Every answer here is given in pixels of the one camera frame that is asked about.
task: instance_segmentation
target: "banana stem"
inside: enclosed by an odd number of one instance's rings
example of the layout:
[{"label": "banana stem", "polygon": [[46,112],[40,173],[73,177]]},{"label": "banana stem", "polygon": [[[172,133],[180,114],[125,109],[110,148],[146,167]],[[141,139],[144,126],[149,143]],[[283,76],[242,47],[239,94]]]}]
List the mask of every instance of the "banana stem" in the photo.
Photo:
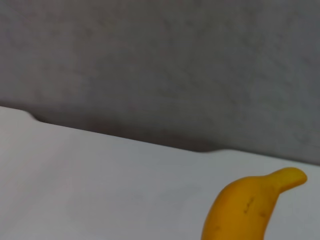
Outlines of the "banana stem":
[{"label": "banana stem", "polygon": [[280,169],[267,175],[267,177],[271,178],[272,184],[280,193],[304,184],[308,179],[307,175],[302,170],[295,167]]}]

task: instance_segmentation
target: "yellow banana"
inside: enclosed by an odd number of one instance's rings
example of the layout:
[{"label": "yellow banana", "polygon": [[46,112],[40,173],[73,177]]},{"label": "yellow banana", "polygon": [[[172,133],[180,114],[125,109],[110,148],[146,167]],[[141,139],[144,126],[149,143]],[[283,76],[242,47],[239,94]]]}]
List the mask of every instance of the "yellow banana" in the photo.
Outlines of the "yellow banana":
[{"label": "yellow banana", "polygon": [[201,240],[263,240],[279,194],[306,181],[303,171],[287,167],[230,183],[215,199]]}]

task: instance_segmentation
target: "gray wall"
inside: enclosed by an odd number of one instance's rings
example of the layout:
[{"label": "gray wall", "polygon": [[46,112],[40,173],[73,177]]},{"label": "gray wall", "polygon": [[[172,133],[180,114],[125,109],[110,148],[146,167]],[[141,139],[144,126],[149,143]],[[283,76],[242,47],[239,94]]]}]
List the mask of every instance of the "gray wall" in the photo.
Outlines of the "gray wall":
[{"label": "gray wall", "polygon": [[317,0],[2,0],[0,105],[320,163]]}]

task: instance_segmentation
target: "banana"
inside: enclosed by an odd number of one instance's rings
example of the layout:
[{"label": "banana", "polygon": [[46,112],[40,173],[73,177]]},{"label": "banana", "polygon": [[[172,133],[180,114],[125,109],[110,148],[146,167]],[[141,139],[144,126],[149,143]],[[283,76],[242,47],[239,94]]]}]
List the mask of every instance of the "banana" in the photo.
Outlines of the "banana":
[{"label": "banana", "polygon": [[263,240],[279,194],[306,181],[303,171],[286,167],[230,183],[215,199],[201,240]]}]

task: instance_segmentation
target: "gray background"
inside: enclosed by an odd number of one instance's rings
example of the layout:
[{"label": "gray background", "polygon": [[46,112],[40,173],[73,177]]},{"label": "gray background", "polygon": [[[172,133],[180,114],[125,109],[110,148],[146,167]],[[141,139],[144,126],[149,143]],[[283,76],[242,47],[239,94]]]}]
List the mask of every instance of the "gray background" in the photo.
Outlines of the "gray background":
[{"label": "gray background", "polygon": [[0,105],[320,163],[317,0],[1,0]]}]

